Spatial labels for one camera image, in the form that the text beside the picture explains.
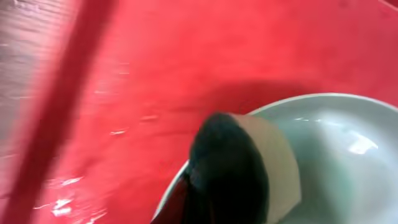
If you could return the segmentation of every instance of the bowl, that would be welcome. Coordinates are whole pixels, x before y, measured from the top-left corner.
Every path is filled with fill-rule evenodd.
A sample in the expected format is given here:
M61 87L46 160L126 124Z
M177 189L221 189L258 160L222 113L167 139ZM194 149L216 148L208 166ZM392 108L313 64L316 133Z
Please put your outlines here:
M302 202L280 223L398 223L397 108L363 96L321 93L271 103L250 115L278 125L298 162Z

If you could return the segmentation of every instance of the wet red surface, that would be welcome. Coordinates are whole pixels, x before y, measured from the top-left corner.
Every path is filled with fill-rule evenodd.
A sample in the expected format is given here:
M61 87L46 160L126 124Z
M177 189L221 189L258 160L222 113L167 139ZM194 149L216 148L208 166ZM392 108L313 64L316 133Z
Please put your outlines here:
M8 223L47 169L35 223L149 223L214 111L326 91L398 105L396 24L374 0L85 1Z

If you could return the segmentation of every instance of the beige object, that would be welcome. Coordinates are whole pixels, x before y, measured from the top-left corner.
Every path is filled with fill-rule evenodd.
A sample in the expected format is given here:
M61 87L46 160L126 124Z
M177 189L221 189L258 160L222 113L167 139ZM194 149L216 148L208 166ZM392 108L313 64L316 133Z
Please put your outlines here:
M248 115L232 117L250 135L262 156L270 187L267 224L277 223L301 201L299 168L293 151L270 122Z

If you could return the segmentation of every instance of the white bowl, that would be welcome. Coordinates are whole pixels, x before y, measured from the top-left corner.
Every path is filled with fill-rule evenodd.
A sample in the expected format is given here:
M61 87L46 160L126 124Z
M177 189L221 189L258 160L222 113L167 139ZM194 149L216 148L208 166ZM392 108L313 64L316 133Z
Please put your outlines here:
M363 96L322 93L281 100L250 114L278 125L300 169L302 202L281 223L398 223L397 108Z

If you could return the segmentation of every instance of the bowl rim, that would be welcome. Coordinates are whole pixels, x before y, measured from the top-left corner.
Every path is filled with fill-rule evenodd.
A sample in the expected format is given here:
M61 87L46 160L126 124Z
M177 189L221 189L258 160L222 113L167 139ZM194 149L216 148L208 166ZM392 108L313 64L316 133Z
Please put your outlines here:
M349 94L349 93L312 93L312 94L306 94L306 95L299 95L299 96L293 96L290 98L286 98L283 100L279 100L279 101L275 101L273 103L270 103L268 105L262 106L258 109L255 109L251 112L248 113L248 115L255 115L260 113L261 111L267 110L269 108L284 104L284 103L288 103L291 101L296 101L296 100L303 100L303 99L308 99L308 98L319 98L319 97L343 97L343 98L352 98L352 99L357 99L357 100L364 100L364 101L370 101L372 103L375 103L379 106L383 106L385 108L388 108L396 113L398 113L398 108L383 102L381 100L376 100L374 98L370 98L367 96L359 96L359 95L354 95L354 94ZM159 212L161 211L161 209L163 208L164 204L166 203L169 194L171 193L171 191L173 190L175 184L177 183L178 179L180 178L180 176L182 175L182 173L184 172L184 170L187 168L189 163L189 160L185 161L184 165L181 167L181 169L177 172L177 174L174 176L174 178L172 179L172 181L169 183L169 186L167 187L166 191L163 193L163 196L156 208L155 214L153 216L152 219L154 219Z

